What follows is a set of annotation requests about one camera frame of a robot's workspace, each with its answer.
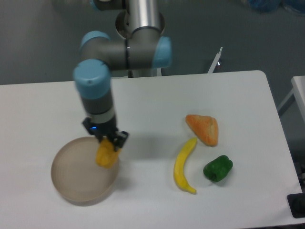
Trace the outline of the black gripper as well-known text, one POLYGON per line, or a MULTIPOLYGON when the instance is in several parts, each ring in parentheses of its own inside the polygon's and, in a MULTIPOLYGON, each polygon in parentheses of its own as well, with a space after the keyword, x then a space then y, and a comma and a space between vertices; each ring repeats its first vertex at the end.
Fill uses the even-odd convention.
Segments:
POLYGON ((91 118, 86 117, 82 122, 84 128, 90 135, 94 135, 99 143, 101 143, 104 138, 113 144, 113 149, 118 152, 122 149, 129 133, 125 131, 119 131, 117 128, 116 116, 113 116, 109 121, 104 123, 94 123, 91 118))

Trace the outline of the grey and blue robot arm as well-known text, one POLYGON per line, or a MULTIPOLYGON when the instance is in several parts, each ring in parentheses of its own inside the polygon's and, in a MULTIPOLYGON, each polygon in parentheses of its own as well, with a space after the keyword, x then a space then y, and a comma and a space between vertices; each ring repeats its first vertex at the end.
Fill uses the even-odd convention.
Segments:
POLYGON ((113 41, 101 31, 84 35, 81 62, 73 71, 73 79, 87 117, 85 129, 99 141, 108 139, 113 150, 125 144, 128 133, 117 128, 111 77, 117 70, 154 70, 172 62, 172 43, 162 36, 158 3, 155 0, 93 0, 98 10, 124 10, 123 24, 128 36, 113 41))

